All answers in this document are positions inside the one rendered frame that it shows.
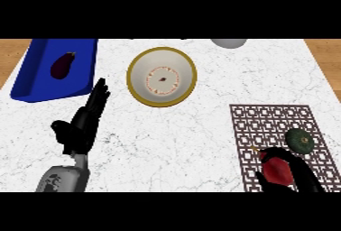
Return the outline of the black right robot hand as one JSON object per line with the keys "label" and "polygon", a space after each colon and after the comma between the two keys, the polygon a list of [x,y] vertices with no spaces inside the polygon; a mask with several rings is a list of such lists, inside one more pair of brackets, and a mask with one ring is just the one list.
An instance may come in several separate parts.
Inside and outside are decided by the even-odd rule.
{"label": "black right robot hand", "polygon": [[[289,151],[287,151],[281,147],[270,147],[260,151],[260,160],[261,164],[273,157],[273,156],[282,156],[284,154],[288,154],[291,157],[291,160],[288,160],[292,176],[294,176],[294,184],[300,192],[309,193],[309,192],[323,192],[325,189],[320,185],[320,182],[318,180],[318,177],[309,168],[309,165],[306,161],[292,155]],[[258,183],[263,188],[263,192],[294,192],[292,189],[289,189],[289,186],[282,186],[276,183],[270,183],[266,180],[266,177],[263,175],[263,172],[258,171],[256,173],[256,177],[258,179]]]}

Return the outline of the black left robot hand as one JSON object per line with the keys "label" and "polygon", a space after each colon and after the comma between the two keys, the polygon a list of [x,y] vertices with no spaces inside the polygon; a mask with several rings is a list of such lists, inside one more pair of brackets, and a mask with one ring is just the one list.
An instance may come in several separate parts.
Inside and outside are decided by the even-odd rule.
{"label": "black left robot hand", "polygon": [[52,123],[50,128],[58,143],[64,145],[64,154],[89,154],[109,95],[105,79],[99,79],[89,95],[87,104],[77,109],[72,121],[56,120]]}

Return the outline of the red pear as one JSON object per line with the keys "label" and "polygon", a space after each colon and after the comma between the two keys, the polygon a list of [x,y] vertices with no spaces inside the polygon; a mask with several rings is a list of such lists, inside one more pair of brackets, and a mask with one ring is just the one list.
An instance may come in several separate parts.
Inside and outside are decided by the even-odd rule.
{"label": "red pear", "polygon": [[282,156],[273,156],[261,164],[266,180],[270,183],[276,183],[282,186],[289,186],[294,183],[294,176],[288,160],[291,160],[291,157],[288,154],[284,154]]}

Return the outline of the brown lattice placemat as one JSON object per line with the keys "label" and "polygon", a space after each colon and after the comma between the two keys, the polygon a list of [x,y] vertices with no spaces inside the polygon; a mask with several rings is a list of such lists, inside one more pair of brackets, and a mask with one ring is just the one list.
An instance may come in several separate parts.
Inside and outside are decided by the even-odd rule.
{"label": "brown lattice placemat", "polygon": [[313,139],[310,154],[301,154],[326,192],[341,192],[341,175],[334,163],[320,128],[309,105],[230,105],[230,118],[239,154],[244,190],[261,190],[254,172],[261,170],[260,150],[270,146],[289,149],[285,133],[291,128],[307,131]]}

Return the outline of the white bowl with gold rim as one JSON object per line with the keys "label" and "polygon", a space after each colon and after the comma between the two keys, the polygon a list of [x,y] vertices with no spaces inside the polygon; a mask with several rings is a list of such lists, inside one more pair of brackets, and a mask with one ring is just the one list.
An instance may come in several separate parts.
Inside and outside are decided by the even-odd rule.
{"label": "white bowl with gold rim", "polygon": [[189,56],[171,47],[155,47],[133,59],[127,86],[133,97],[152,107],[177,105],[191,95],[198,70]]}

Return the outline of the dark green round squash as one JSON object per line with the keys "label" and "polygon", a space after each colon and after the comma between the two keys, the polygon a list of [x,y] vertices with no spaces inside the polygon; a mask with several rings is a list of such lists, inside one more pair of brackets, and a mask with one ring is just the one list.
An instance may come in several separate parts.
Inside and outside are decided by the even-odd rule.
{"label": "dark green round squash", "polygon": [[285,133],[285,142],[288,147],[298,154],[309,154],[315,148],[313,137],[303,129],[292,128]]}

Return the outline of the dark purple eggplant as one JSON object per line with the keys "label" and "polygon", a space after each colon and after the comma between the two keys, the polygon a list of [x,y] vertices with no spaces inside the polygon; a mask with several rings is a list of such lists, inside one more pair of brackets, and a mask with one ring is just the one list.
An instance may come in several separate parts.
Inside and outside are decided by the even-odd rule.
{"label": "dark purple eggplant", "polygon": [[75,53],[67,52],[53,62],[50,66],[50,76],[55,79],[67,78],[74,60],[75,60]]}

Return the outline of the blue tray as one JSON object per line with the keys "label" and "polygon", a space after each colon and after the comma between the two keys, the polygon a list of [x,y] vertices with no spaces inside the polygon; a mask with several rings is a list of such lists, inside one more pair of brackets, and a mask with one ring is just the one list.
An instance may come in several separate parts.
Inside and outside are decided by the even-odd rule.
{"label": "blue tray", "polygon": [[[75,54],[65,79],[55,79],[50,67],[67,53]],[[86,95],[93,88],[98,39],[33,39],[10,98],[41,102]]]}

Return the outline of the grey round object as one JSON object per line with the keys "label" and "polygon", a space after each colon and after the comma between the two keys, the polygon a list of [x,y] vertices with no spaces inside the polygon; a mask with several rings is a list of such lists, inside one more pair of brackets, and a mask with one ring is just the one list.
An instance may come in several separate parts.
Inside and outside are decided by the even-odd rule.
{"label": "grey round object", "polygon": [[236,49],[247,42],[245,39],[213,39],[211,41],[219,47],[226,49]]}

